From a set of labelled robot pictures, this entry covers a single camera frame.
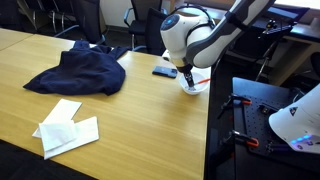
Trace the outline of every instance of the white napkin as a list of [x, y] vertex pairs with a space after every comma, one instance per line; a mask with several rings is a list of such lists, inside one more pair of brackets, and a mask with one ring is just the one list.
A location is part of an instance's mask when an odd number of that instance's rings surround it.
[[61, 99], [32, 136], [42, 140], [44, 159], [99, 139], [97, 117], [78, 123], [71, 118], [81, 103]]

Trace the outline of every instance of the black phone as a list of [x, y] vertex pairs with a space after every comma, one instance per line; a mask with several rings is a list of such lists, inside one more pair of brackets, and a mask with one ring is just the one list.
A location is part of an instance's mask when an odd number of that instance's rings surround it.
[[158, 76], [169, 77], [169, 78], [176, 78], [177, 74], [178, 74], [178, 70], [173, 69], [173, 68], [156, 66], [156, 67], [154, 67], [152, 74], [158, 75]]

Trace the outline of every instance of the black desk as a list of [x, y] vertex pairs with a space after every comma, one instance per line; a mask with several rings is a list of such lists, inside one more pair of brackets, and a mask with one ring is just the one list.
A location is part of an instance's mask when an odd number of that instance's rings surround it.
[[[270, 101], [282, 101], [288, 99], [289, 95], [288, 89], [240, 78], [233, 78], [233, 92], [238, 95], [250, 94]], [[244, 123], [242, 107], [234, 104], [234, 129], [245, 133]], [[238, 144], [235, 145], [235, 177], [238, 180], [320, 179], [319, 174], [250, 153], [247, 147]]]

